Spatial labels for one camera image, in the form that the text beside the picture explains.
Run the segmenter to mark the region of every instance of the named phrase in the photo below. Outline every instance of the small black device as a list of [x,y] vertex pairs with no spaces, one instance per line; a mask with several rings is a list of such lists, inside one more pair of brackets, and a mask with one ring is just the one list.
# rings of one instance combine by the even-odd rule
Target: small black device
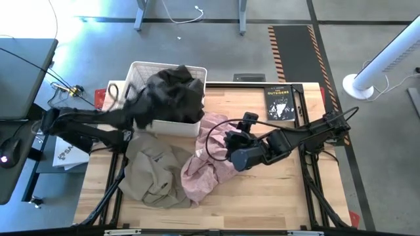
[[20,139],[8,138],[0,145],[0,167],[12,168],[20,159]]

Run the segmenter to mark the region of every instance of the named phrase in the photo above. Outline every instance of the pink cloth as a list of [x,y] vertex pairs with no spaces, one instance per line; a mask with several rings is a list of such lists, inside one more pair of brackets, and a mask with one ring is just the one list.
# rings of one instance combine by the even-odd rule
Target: pink cloth
[[[223,183],[238,172],[230,161],[215,161],[210,158],[205,150],[205,139],[210,129],[222,121],[227,120],[227,116],[216,113],[206,113],[201,119],[198,138],[196,140],[196,152],[187,160],[181,170],[181,182],[187,198],[199,203],[210,193],[218,183]],[[214,129],[209,137],[209,153],[216,159],[224,159],[226,148],[223,138],[225,132],[235,130],[228,123],[222,124]]]

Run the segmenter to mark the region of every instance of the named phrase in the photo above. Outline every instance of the wooden table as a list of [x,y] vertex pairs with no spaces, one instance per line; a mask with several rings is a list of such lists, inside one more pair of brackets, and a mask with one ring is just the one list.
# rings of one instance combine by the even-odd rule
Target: wooden table
[[[124,81],[118,85],[123,88]],[[317,83],[304,83],[304,95],[310,120],[324,113],[320,88]],[[106,98],[104,107],[109,106]],[[242,118],[245,111],[266,120],[264,94],[261,88],[207,88],[205,110]],[[292,127],[291,122],[284,126]],[[263,134],[271,128],[254,125],[251,132]],[[159,136],[172,145],[194,151],[194,139]],[[332,146],[327,150],[334,153]],[[111,153],[93,153],[87,167],[74,223],[83,221],[102,198],[105,190]],[[324,195],[344,222],[350,224],[347,202],[337,162],[321,153],[318,161]],[[318,222],[321,223],[319,204],[314,200]],[[108,220],[114,208],[110,201]],[[270,166],[258,165],[239,173],[224,184],[219,184],[197,208],[161,209],[144,206],[124,196],[118,225],[155,229],[299,229],[309,226],[300,160],[295,150],[287,159]]]

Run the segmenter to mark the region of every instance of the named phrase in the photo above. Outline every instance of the white plastic basket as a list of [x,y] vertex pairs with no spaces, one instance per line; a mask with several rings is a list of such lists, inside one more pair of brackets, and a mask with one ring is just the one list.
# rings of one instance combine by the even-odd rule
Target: white plastic basket
[[[125,86],[123,93],[126,99],[133,98],[136,94],[133,89],[129,90],[129,85],[134,85],[137,89],[141,89],[145,86],[148,78],[153,74],[163,70],[163,69],[175,69],[179,65],[171,64],[162,64],[162,63],[153,63],[153,62],[133,62],[130,66],[129,73],[125,79]],[[205,91],[205,81],[207,79],[207,70],[205,68],[199,68],[194,66],[186,66],[188,71],[191,73],[191,76],[194,79],[200,79],[204,84]],[[153,120],[152,125],[148,125],[146,130],[156,134],[169,134],[174,136],[182,137],[196,137],[200,131],[200,122],[198,121],[195,124],[188,123],[178,123],[171,121],[160,121]]]

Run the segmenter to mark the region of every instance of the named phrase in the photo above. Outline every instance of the gray floor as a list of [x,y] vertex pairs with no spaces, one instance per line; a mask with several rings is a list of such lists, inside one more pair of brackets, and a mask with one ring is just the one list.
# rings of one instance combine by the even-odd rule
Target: gray floor
[[[132,18],[135,0],[52,0],[58,17],[60,44],[54,70],[71,84],[83,85],[93,100],[95,89],[109,80],[124,80],[133,61],[203,66],[208,80],[231,81],[234,73],[265,73],[276,81],[276,71],[268,42],[266,24],[248,24],[245,37],[237,24],[145,24],[143,32],[128,23],[81,23],[73,16]],[[194,5],[207,18],[238,17],[236,0],[166,0],[174,18],[197,15]],[[417,0],[313,0],[319,20],[412,20],[420,12]],[[0,2],[0,34],[15,37],[52,37],[54,16],[47,1],[6,0]],[[148,18],[167,18],[161,1],[154,4]],[[308,20],[305,0],[249,0],[248,19]],[[321,26],[327,57],[343,109],[359,106],[350,120],[350,135],[379,231],[420,234],[420,164],[415,148],[420,135],[420,119],[409,100],[407,87],[420,87],[420,78],[408,79],[401,87],[375,102],[354,100],[343,92],[341,81],[357,73],[363,62],[372,59],[403,26]],[[388,74],[392,85],[420,66],[414,53]],[[36,102],[47,107],[53,90],[47,77]],[[385,78],[377,85],[385,87]],[[79,100],[63,105],[88,109]],[[340,170],[349,209],[360,213],[345,152],[337,148]],[[28,161],[12,196],[0,206],[0,231],[64,227],[72,223],[82,174],[41,175],[35,194],[46,205],[34,209],[20,198],[33,163]]]

